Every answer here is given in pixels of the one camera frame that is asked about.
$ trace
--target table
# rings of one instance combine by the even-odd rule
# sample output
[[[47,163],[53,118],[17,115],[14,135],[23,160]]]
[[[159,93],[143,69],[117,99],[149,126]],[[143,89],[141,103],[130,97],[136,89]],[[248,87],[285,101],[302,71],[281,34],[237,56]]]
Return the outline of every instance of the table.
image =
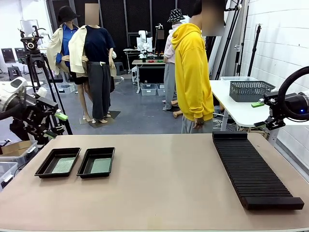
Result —
[[[211,80],[210,82],[212,93],[225,108],[225,113],[221,125],[222,131],[226,130],[228,115],[231,115],[237,125],[242,127],[255,127],[255,123],[265,121],[269,117],[269,106],[267,105],[253,108],[250,102],[234,101],[229,96],[229,81]],[[284,119],[284,122],[287,126],[309,126],[309,122],[293,122],[287,118]],[[269,142],[272,145],[276,143],[278,132],[279,129],[270,131]]]
[[[127,59],[127,68],[128,68],[128,71],[130,72],[131,71],[131,68],[130,68],[130,60],[129,60],[129,54],[131,53],[136,53],[136,54],[140,54],[140,51],[138,49],[131,49],[131,48],[126,48],[123,50],[126,54],[126,59]]]
[[[245,210],[211,134],[62,135],[0,193],[0,230],[308,230],[309,184],[260,134],[248,138],[303,210]],[[76,176],[85,150],[102,146],[116,148],[110,177]],[[34,176],[51,149],[64,147],[81,148],[68,178]]]
[[[149,63],[148,61],[151,59],[147,59],[146,62],[143,62],[141,59],[136,59],[132,62],[133,65],[136,65],[136,69],[137,69],[137,91],[136,93],[140,93],[140,76],[139,76],[139,66],[142,67],[143,65],[165,65],[164,62],[157,62],[156,60],[154,60],[153,63]]]

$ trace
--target cream jacket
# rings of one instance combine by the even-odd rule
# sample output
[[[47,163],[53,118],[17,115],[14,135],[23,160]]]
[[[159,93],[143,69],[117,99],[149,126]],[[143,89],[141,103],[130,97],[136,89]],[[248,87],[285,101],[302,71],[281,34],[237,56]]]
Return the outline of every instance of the cream jacket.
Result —
[[[87,35],[86,26],[82,26],[75,32],[72,36],[72,39],[69,42],[69,51],[70,51],[70,68],[72,72],[76,73],[76,76],[87,76],[87,67],[86,63],[82,62],[82,56],[84,53],[84,44]],[[112,53],[112,58],[116,58],[116,53]],[[110,67],[111,76],[116,77],[116,68]]]
[[[60,70],[67,73],[69,72],[69,69],[63,60],[61,61],[60,64],[56,62],[56,56],[58,53],[61,53],[62,48],[63,25],[64,24],[61,24],[60,27],[54,32],[46,51],[49,66],[51,70],[55,72],[56,75],[59,75]]]

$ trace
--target blue shirt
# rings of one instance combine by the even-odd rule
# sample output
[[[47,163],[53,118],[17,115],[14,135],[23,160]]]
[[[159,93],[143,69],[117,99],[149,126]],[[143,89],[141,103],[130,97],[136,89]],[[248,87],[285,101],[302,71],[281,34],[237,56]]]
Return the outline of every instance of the blue shirt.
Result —
[[[109,50],[115,48],[111,35],[105,28],[86,26],[84,49],[89,61],[109,63]]]
[[[63,30],[63,38],[62,38],[62,47],[61,47],[61,53],[64,55],[64,56],[68,56],[70,55],[70,52],[69,52],[69,41],[72,39],[72,36],[74,35],[75,32],[77,32],[77,28],[73,28],[73,30],[71,30],[69,27],[67,27],[67,25],[63,25],[62,27],[62,30]],[[61,63],[61,60],[62,60],[62,55],[60,53],[57,54],[56,56],[56,62],[58,64]],[[66,61],[66,66],[70,66],[70,62]]]

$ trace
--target black wire basket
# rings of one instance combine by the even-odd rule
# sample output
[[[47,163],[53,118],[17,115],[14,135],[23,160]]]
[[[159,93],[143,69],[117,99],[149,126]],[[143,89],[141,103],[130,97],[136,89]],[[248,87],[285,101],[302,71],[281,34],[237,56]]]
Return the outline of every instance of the black wire basket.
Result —
[[[230,97],[236,102],[258,102],[274,88],[265,81],[231,81]]]

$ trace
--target black hat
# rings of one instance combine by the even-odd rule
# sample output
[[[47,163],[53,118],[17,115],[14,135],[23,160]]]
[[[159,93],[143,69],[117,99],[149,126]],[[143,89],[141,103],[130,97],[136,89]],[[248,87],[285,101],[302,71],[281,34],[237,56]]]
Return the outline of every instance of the black hat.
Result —
[[[58,21],[65,23],[79,17],[69,6],[63,6],[59,9]]]
[[[183,20],[183,19],[184,19],[184,16],[182,14],[181,9],[171,10],[170,15],[169,15],[169,19],[168,19],[168,23],[177,22],[177,21],[180,21],[180,20]]]

